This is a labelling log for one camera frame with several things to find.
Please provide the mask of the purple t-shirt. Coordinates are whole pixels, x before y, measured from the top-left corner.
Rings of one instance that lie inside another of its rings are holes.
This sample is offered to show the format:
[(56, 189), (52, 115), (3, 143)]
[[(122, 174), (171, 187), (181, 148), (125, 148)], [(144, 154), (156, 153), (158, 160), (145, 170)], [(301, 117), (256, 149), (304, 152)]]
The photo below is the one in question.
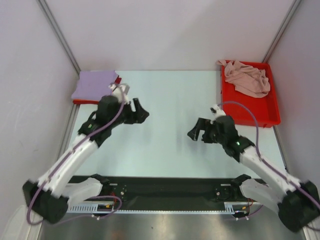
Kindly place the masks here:
[(72, 100), (99, 101), (109, 95), (109, 85), (115, 83), (119, 75), (114, 70), (81, 71)]

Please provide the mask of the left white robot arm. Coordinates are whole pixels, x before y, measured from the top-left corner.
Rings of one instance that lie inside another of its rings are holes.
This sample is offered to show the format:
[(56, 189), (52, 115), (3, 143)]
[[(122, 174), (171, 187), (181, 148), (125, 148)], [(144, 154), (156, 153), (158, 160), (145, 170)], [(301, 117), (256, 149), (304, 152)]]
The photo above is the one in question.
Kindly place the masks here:
[(134, 109), (122, 96), (103, 96), (67, 151), (36, 181), (27, 180), (23, 184), (26, 220), (30, 225), (36, 225), (31, 221), (31, 213), (40, 215), (50, 224), (57, 224), (69, 208), (87, 200), (107, 199), (108, 210), (112, 213), (119, 210), (122, 199), (112, 192), (106, 177), (94, 174), (72, 186), (68, 183), (84, 161), (112, 135), (114, 128), (122, 124), (142, 124), (149, 117), (138, 98), (132, 102)]

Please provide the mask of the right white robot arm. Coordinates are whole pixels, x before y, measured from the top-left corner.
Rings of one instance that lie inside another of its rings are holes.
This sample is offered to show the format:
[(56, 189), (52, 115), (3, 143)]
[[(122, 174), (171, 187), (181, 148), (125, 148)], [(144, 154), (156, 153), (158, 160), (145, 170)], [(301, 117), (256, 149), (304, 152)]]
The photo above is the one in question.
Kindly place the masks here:
[(235, 200), (249, 198), (261, 203), (294, 233), (320, 216), (320, 197), (315, 184), (277, 170), (264, 156), (258, 155), (255, 144), (238, 134), (231, 116), (221, 115), (215, 120), (199, 118), (187, 136), (197, 141), (200, 131), (204, 132), (201, 137), (204, 143), (220, 144), (228, 156), (263, 180), (259, 183), (245, 175), (236, 178), (237, 184), (230, 188)]

